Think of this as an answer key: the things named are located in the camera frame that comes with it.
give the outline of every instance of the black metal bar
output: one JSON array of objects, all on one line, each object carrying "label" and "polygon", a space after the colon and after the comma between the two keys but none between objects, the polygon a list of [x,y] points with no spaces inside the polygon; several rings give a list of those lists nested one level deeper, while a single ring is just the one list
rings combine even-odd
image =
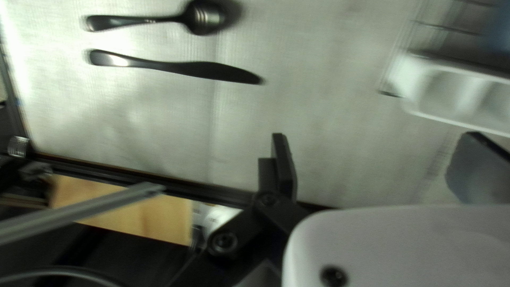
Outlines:
[{"label": "black metal bar", "polygon": [[65,159],[47,154],[33,154],[31,159],[52,165],[56,174],[104,182],[119,186],[149,181],[167,187],[167,195],[245,209],[251,202],[252,192],[231,187],[193,182],[155,174],[125,170],[115,166]]},{"label": "black metal bar", "polygon": [[273,133],[271,156],[276,164],[278,192],[296,201],[297,176],[287,137],[281,133]]}]

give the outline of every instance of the screw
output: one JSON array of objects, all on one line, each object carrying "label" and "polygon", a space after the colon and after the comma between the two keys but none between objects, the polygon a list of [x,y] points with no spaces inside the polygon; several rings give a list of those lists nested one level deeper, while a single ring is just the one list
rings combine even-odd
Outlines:
[{"label": "screw", "polygon": [[264,206],[271,207],[278,204],[279,200],[278,197],[276,197],[274,194],[267,193],[260,196],[259,202]]},{"label": "screw", "polygon": [[347,275],[337,267],[326,267],[322,269],[320,280],[326,287],[341,287],[347,283]]},{"label": "screw", "polygon": [[232,232],[221,232],[214,235],[212,243],[214,251],[228,253],[236,248],[237,236]]}]

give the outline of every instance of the metal rod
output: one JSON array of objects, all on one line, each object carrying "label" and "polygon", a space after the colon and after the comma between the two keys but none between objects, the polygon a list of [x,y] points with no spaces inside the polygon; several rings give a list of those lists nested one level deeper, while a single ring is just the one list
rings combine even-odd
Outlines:
[{"label": "metal rod", "polygon": [[466,30],[456,29],[456,28],[447,27],[447,26],[443,26],[443,25],[428,24],[428,23],[421,22],[421,21],[416,21],[416,23],[418,23],[420,25],[427,26],[427,27],[435,28],[435,29],[445,30],[445,31],[448,31],[448,32],[457,32],[457,33],[468,34],[468,35],[473,35],[473,36],[480,36],[481,35],[480,33],[475,33],[475,32],[470,32],[470,31],[466,31]]},{"label": "metal rod", "polygon": [[109,195],[3,220],[0,222],[0,245],[57,229],[76,220],[161,195],[165,189],[160,184],[142,182]]}]

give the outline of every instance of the white fabric surface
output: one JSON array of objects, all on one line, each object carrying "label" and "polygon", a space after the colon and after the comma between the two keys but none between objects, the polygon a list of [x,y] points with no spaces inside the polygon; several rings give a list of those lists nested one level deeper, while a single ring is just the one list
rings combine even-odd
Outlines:
[{"label": "white fabric surface", "polygon": [[[329,206],[421,201],[461,128],[405,114],[379,75],[414,0],[239,0],[213,36],[178,23],[86,32],[87,15],[179,13],[182,0],[2,0],[5,50],[40,151],[257,189],[270,134],[288,136],[300,200]],[[217,61],[263,86],[98,67],[87,49]]]}]

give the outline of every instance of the spoon handle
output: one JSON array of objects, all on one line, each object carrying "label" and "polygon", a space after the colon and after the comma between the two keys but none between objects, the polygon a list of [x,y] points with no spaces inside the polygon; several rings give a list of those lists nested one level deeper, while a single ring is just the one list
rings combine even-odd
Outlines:
[{"label": "spoon handle", "polygon": [[109,15],[93,15],[88,16],[86,24],[89,31],[101,31],[123,26],[149,24],[158,22],[179,22],[179,17],[129,17],[129,16],[109,16]]},{"label": "spoon handle", "polygon": [[243,84],[262,83],[259,76],[249,71],[214,62],[158,62],[103,50],[90,51],[89,58],[90,62],[96,66],[138,67],[203,79]]}]

